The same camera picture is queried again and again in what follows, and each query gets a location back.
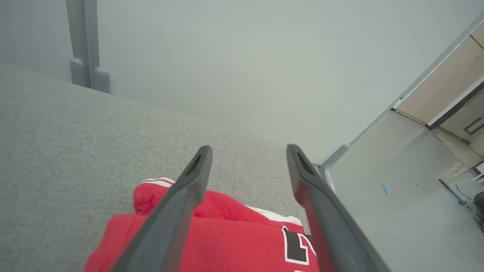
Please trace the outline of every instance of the red jersey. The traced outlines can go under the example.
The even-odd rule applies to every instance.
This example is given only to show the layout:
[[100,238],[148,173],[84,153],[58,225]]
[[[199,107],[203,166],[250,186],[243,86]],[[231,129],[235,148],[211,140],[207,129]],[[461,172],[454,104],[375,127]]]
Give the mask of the red jersey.
[[[107,272],[174,181],[145,180],[135,189],[135,214],[118,214],[107,224],[85,271]],[[194,210],[181,272],[317,272],[311,236],[292,216],[243,205],[207,191]]]

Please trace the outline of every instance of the cable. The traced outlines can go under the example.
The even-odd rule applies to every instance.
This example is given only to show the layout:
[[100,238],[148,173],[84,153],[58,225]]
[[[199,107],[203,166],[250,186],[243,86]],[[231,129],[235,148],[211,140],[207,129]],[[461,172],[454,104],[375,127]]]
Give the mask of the cable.
[[457,189],[457,191],[459,191],[463,196],[467,197],[470,201],[474,201],[472,198],[466,196],[464,193],[462,193],[460,190],[459,190],[459,186],[457,186],[457,184],[455,185],[455,188]]

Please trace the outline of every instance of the blue object on floor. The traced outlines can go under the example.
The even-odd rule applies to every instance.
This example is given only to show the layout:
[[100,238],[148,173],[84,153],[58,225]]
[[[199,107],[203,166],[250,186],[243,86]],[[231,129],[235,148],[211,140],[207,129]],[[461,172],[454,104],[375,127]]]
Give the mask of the blue object on floor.
[[383,183],[381,185],[383,185],[383,189],[385,190],[385,193],[388,194],[388,191],[387,191],[387,188],[385,187],[385,185]]

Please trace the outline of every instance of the gray metal leg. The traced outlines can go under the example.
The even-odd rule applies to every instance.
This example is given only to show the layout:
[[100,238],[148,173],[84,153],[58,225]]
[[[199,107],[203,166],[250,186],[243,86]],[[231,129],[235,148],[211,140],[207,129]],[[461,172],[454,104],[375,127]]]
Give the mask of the gray metal leg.
[[350,148],[349,144],[342,145],[338,150],[336,150],[321,166],[319,167],[319,172],[321,176],[326,181],[331,190],[336,194],[336,187],[333,182],[333,177],[331,170],[333,165],[348,151]]
[[109,73],[99,64],[97,0],[66,0],[71,33],[72,83],[111,93]]

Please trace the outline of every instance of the white trim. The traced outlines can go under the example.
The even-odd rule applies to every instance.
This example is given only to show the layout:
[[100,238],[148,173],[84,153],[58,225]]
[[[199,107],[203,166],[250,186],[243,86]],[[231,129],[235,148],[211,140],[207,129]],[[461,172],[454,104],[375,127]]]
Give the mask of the white trim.
[[457,97],[450,105],[445,108],[442,112],[440,112],[437,116],[435,116],[427,125],[432,125],[433,123],[437,122],[437,120],[444,116],[449,110],[451,110],[457,103],[459,103],[462,99],[464,99],[467,95],[469,95],[477,86],[484,82],[484,76],[479,78],[474,84],[472,84],[465,92],[463,92],[459,97]]
[[170,188],[175,182],[169,178],[159,178],[159,179],[146,179],[141,184],[143,183],[157,184],[162,187]]
[[268,210],[263,210],[263,209],[260,209],[260,208],[254,208],[254,207],[250,207],[250,206],[246,206],[246,207],[248,207],[249,209],[251,209],[255,212],[258,212],[259,214],[264,215],[267,219],[269,219],[271,221],[287,222],[287,223],[292,223],[292,224],[295,224],[295,225],[298,225],[298,226],[303,226],[303,224],[301,223],[301,220],[297,219],[294,216],[282,216],[280,214],[276,214],[275,212],[271,212],[271,211],[268,211]]
[[413,88],[413,89],[412,89],[412,90],[411,90],[409,93],[407,93],[407,94],[406,94],[406,95],[403,97],[403,99],[398,99],[398,100],[395,102],[395,104],[393,105],[393,107],[392,107],[392,108],[397,109],[397,108],[398,108],[398,106],[400,106],[400,105],[401,105],[401,104],[402,104],[402,103],[405,101],[405,99],[407,99],[407,98],[408,98],[408,97],[409,97],[409,96],[410,96],[410,95],[411,95],[411,94],[412,94],[412,93],[413,93],[413,92],[414,92],[414,91],[415,91],[415,90],[416,90],[416,89],[417,89],[417,88],[418,88],[418,87],[419,87],[419,86],[420,86],[420,85],[421,85],[421,84],[422,84],[422,83],[423,83],[423,82],[424,82],[424,81],[425,81],[425,80],[426,80],[426,79],[427,79],[427,78],[428,78],[428,77],[431,75],[431,74],[433,74],[433,73],[435,72],[435,70],[437,70],[437,68],[438,68],[438,67],[439,67],[439,66],[440,66],[440,65],[441,65],[441,64],[442,64],[442,63],[443,63],[443,62],[444,62],[444,61],[445,61],[445,60],[446,60],[446,59],[447,59],[447,58],[448,58],[448,57],[449,57],[449,56],[450,56],[450,55],[451,55],[451,54],[452,54],[452,53],[453,53],[453,52],[454,52],[454,51],[455,51],[455,50],[456,50],[456,49],[457,49],[457,48],[458,48],[458,47],[459,47],[459,46],[460,46],[460,45],[461,45],[461,44],[462,44],[464,41],[465,41],[465,39],[467,39],[467,38],[468,38],[468,37],[469,37],[469,36],[470,36],[470,35],[471,35],[471,34],[474,32],[474,30],[476,30],[476,28],[478,28],[478,27],[479,27],[479,26],[480,26],[480,25],[481,25],[483,22],[484,22],[484,20],[482,20],[482,21],[481,21],[479,24],[477,24],[477,26],[475,26],[475,27],[474,27],[474,28],[473,28],[473,29],[472,29],[472,30],[469,32],[469,34],[468,34],[468,35],[466,35],[466,36],[465,36],[465,37],[462,39],[462,41],[460,41],[460,42],[459,42],[459,44],[457,44],[457,45],[454,47],[454,49],[452,49],[452,51],[451,51],[451,52],[450,52],[450,53],[449,53],[447,56],[445,56],[445,58],[444,58],[444,59],[443,59],[441,62],[439,62],[439,64],[438,64],[438,65],[437,65],[437,66],[436,66],[436,67],[435,67],[435,68],[434,68],[434,69],[433,69],[433,70],[432,70],[430,73],[428,73],[428,74],[427,74],[427,75],[426,75],[426,76],[425,76],[425,77],[424,77],[424,78],[423,78],[423,79],[420,81],[420,83],[419,83],[419,84],[417,84],[417,85],[416,85],[416,86],[415,86],[415,87],[414,87],[414,88]]

